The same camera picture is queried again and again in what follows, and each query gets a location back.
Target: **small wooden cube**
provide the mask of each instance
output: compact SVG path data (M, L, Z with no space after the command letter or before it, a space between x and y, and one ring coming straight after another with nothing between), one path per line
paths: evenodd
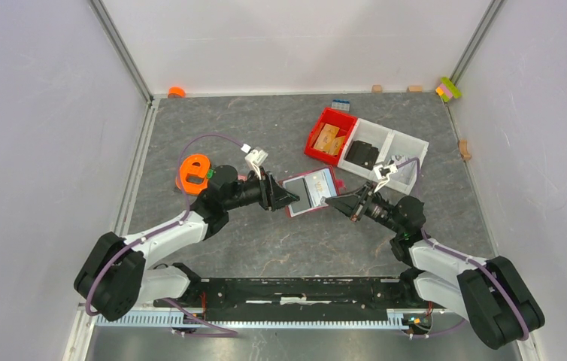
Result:
M461 139L459 141L459 152L461 153L461 159L468 161L471 159L471 154L467 150L467 139Z

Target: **white clip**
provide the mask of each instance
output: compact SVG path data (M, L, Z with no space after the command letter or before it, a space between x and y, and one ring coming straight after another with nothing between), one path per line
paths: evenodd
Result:
M374 176L378 179L377 186L374 188L375 193L390 182L390 175L399 171L394 162L390 162L387 165L384 165L382 162L377 163L372 167L372 170L374 171Z
M248 164L248 168L251 171L254 171L257 174L259 179L262 179L262 172L259 169L261 164L264 163L265 159L268 157L268 154L261 148L253 148L244 159L246 160L246 164Z

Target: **smartphone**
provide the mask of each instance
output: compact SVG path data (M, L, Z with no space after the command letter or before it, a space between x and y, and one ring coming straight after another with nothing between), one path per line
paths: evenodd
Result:
M330 167L288 178L281 182L281 186L299 196L298 202L288 206L288 214L291 217L327 207L324 199L338 195Z

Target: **blue lego brick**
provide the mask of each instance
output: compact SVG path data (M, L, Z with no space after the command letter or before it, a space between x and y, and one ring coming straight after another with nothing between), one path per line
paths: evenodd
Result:
M347 101L347 100L333 99L331 108L335 109L337 111L343 111L345 113L349 113L350 112L350 102Z

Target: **green block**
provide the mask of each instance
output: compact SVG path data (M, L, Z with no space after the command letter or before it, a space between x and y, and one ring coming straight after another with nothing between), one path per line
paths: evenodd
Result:
M443 83L451 92L452 95L454 96L454 98L460 98L462 96L461 91L459 90L459 88L457 88L450 79L447 79L446 77L442 77L441 78L441 83Z

